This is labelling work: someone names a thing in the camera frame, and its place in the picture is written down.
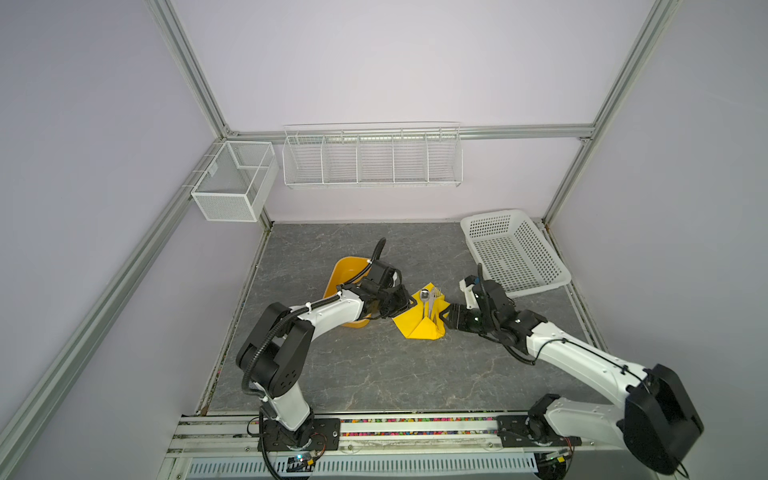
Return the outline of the silver spoon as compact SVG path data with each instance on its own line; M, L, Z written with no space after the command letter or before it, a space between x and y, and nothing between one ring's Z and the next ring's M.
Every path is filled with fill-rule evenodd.
M420 299L421 299L421 302L422 302L422 317L423 318L427 317L429 298L430 298L430 291L428 289L422 289L420 291Z

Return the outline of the yellow paper napkin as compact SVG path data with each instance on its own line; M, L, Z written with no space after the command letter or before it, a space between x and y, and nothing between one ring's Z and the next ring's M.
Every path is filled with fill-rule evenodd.
M433 283L429 283L422 289L428 289L431 291L434 286L435 285ZM420 291L412 295L412 297L417 301L417 305L405 313L393 318L393 321L400 333L406 339L430 341L441 339L445 336L447 328L439 319L439 313L448 307L450 303L446 300L445 295L440 290L441 295L435 307L435 318L430 320L428 318L428 313L427 317L423 318Z

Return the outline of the white perforated plastic basket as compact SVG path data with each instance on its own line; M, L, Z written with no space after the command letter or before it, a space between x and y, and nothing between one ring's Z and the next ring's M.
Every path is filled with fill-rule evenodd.
M512 299L555 290L572 280L538 226L521 210L465 217L460 227L483 275L500 284Z

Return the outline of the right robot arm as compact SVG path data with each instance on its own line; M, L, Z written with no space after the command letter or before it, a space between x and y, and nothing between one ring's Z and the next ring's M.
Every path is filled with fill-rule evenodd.
M496 343L525 365L553 365L608 401L542 396L519 428L530 441L544 446L578 437L623 448L658 474L689 475L683 460L704 425L675 371L661 364L646 368L588 345L545 316L518 309L500 284L481 273L462 279L459 288L464 303L438 314L447 328Z

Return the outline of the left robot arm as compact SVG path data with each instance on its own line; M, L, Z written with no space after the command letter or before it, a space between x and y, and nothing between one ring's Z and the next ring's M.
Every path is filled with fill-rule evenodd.
M377 242L365 266L320 300L266 307L236 355L241 392L255 396L262 416L260 436L290 449L307 448L323 432L299 386L312 342L351 323L393 318L416 305L402 272L381 260Z

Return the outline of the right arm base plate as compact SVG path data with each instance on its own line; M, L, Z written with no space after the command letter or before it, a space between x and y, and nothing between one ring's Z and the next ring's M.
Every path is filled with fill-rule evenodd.
M542 419L523 414L500 415L496 417L497 436L504 448L522 447L577 447L582 445L580 437L563 437Z

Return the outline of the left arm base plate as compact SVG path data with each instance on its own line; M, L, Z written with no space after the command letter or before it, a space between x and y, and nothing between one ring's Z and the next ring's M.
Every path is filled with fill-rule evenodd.
M268 451L336 451L341 439L341 421L335 417L310 416L296 431L266 419L260 438Z

